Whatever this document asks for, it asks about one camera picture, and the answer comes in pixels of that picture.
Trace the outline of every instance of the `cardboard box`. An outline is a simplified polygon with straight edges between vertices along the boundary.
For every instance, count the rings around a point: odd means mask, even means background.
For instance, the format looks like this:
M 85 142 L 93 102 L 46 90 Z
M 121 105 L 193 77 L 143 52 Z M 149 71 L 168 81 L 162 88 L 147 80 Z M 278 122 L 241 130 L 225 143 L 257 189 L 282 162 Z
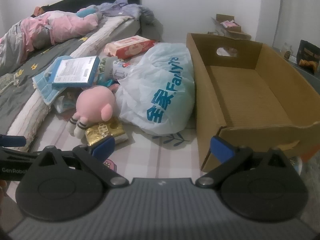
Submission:
M 232 20 L 235 21 L 235 17 L 234 16 L 224 15 L 224 14 L 217 14 L 215 19 L 213 17 L 211 17 L 211 19 L 213 20 L 213 22 L 214 22 L 214 24 L 216 26 L 216 32 L 220 36 L 226 36 L 226 37 L 234 38 L 234 39 L 245 39 L 245 40 L 250 40 L 251 39 L 251 35 L 243 32 L 241 30 L 241 26 L 225 28 L 221 24 L 224 21 L 232 21 Z
M 213 135 L 254 151 L 279 147 L 287 157 L 304 154 L 319 144 L 320 96 L 272 48 L 193 33 L 188 33 L 187 47 L 195 71 L 202 171 L 220 165 L 209 152 Z M 219 48 L 234 48 L 237 56 L 219 56 Z

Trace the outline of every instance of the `plastic bag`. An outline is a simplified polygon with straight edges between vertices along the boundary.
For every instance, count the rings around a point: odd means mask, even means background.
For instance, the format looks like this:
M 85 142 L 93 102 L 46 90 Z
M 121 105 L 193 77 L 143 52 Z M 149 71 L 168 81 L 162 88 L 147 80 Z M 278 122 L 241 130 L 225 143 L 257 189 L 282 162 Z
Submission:
M 119 83 L 116 105 L 121 120 L 154 135 L 177 133 L 187 125 L 195 85 L 185 44 L 155 45 Z

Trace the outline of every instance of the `doll leg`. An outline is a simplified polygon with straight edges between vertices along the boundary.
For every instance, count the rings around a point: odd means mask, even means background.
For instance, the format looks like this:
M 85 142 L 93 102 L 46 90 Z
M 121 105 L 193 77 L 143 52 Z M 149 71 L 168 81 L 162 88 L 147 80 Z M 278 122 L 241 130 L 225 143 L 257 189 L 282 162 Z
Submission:
M 78 113 L 75 113 L 69 120 L 69 122 L 67 123 L 66 127 L 67 127 L 67 130 L 68 132 L 71 134 L 71 135 L 74 135 L 74 131 L 75 131 L 75 128 L 76 128 L 76 124 L 78 122 L 78 120 L 80 119 L 80 114 Z
M 84 137 L 87 124 L 88 124 L 88 119 L 85 117 L 81 117 L 75 128 L 75 136 L 77 138 L 82 139 Z

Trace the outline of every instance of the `pink item in box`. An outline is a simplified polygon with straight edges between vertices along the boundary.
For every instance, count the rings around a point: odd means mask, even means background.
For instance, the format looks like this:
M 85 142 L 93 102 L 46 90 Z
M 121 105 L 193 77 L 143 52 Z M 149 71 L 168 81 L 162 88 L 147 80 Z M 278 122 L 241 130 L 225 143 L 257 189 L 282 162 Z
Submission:
M 154 41 L 138 35 L 109 43 L 104 48 L 105 54 L 111 54 L 121 59 L 127 59 L 154 46 Z

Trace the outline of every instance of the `plastic packaging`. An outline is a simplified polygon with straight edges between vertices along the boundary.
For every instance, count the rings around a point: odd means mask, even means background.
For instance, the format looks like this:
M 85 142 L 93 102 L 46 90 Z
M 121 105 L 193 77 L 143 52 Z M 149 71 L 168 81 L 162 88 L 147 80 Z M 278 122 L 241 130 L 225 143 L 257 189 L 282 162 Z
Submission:
M 195 86 L 185 44 L 159 43 L 119 80 L 119 117 L 154 135 L 177 133 L 193 111 Z
M 107 44 L 104 48 L 105 54 L 127 59 L 153 47 L 154 41 L 138 35 Z

